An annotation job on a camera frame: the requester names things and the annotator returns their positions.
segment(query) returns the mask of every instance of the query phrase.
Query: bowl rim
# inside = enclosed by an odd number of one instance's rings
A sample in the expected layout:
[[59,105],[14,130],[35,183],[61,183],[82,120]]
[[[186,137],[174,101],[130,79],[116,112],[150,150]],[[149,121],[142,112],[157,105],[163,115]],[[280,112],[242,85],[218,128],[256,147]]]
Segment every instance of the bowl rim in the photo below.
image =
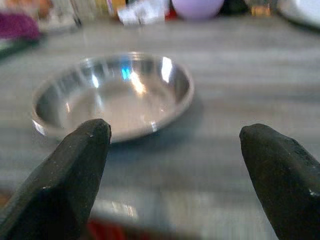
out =
[[158,130],[166,127],[168,124],[173,122],[175,119],[177,119],[179,116],[181,116],[191,105],[191,102],[194,97],[195,93],[195,84],[193,77],[187,67],[185,67],[183,64],[175,62],[172,58],[167,56],[159,56],[154,55],[150,53],[145,52],[125,52],[125,53],[116,53],[111,55],[102,55],[102,56],[94,56],[94,57],[86,57],[72,65],[69,65],[68,67],[61,70],[59,73],[53,74],[49,76],[44,82],[40,83],[39,86],[33,91],[32,93],[32,124],[34,128],[42,134],[43,136],[54,138],[57,140],[62,140],[64,137],[66,137],[69,132],[65,130],[62,127],[55,127],[52,124],[47,123],[45,120],[43,120],[38,114],[37,114],[37,102],[39,98],[43,95],[43,93],[54,83],[59,79],[60,77],[64,76],[67,73],[73,72],[76,68],[82,68],[84,66],[90,66],[98,61],[101,60],[109,60],[113,58],[121,58],[121,57],[127,57],[129,59],[134,58],[150,58],[154,60],[160,60],[163,58],[168,58],[172,61],[172,64],[178,67],[183,74],[185,75],[185,78],[189,84],[189,87],[184,94],[181,101],[179,101],[171,110],[168,111],[168,114],[166,114],[163,119],[158,120],[155,122],[156,128],[150,126],[144,126],[141,128],[137,128],[134,131],[122,133],[122,134],[114,134],[112,133],[111,137],[111,143],[120,143],[125,142],[128,140],[140,138],[152,133],[157,132]]

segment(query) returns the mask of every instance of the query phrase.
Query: gray countertop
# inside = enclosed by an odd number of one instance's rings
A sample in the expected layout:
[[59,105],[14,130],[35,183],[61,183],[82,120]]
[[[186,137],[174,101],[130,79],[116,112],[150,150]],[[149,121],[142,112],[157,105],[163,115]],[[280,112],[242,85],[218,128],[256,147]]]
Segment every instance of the gray countertop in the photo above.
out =
[[92,215],[185,237],[276,240],[242,158],[241,128],[265,123],[320,159],[320,33],[277,17],[101,21],[0,62],[0,188],[15,190],[58,144],[32,127],[33,90],[84,57],[127,51],[186,65],[195,97],[169,127],[111,146]]

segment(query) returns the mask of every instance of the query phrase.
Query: purple ball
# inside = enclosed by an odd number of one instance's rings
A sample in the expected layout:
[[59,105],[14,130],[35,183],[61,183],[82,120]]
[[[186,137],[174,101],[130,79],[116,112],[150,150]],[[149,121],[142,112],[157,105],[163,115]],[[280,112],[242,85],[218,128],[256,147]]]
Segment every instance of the purple ball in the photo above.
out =
[[172,0],[178,15],[185,19],[202,20],[217,15],[225,0]]

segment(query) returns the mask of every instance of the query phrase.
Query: purple object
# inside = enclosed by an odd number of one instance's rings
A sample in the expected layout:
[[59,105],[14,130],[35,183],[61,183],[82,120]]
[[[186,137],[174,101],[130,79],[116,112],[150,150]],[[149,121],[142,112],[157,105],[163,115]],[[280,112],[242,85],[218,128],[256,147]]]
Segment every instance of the purple object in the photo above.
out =
[[21,13],[0,13],[0,39],[37,40],[39,36],[38,25],[30,16]]
[[203,20],[217,15],[225,0],[172,0],[178,15],[185,19]]

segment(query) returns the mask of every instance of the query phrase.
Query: stainless steel bowl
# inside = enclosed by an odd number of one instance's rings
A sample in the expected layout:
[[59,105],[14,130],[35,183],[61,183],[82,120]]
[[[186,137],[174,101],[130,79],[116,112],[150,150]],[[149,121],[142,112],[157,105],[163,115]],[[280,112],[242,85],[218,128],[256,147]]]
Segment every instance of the stainless steel bowl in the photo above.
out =
[[62,139],[86,120],[101,118],[115,143],[164,127],[188,108],[193,94],[190,74],[167,57],[133,52],[91,58],[36,90],[32,120],[41,134]]

